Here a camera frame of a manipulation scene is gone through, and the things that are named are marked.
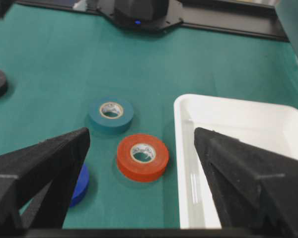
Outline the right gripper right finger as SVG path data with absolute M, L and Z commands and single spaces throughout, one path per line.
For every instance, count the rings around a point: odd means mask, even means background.
M 223 227 L 298 230 L 298 160 L 201 127 L 194 145 Z

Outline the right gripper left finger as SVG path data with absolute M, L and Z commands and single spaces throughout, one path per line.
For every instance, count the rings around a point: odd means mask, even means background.
M 0 230 L 61 228 L 89 147 L 83 127 L 0 155 Z

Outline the black robot base far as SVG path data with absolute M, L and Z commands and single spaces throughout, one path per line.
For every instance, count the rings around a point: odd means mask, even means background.
M 281 42 L 288 37 L 275 8 L 238 0 L 19 0 L 18 4 L 99 15 L 117 27 L 160 32 L 176 26 Z

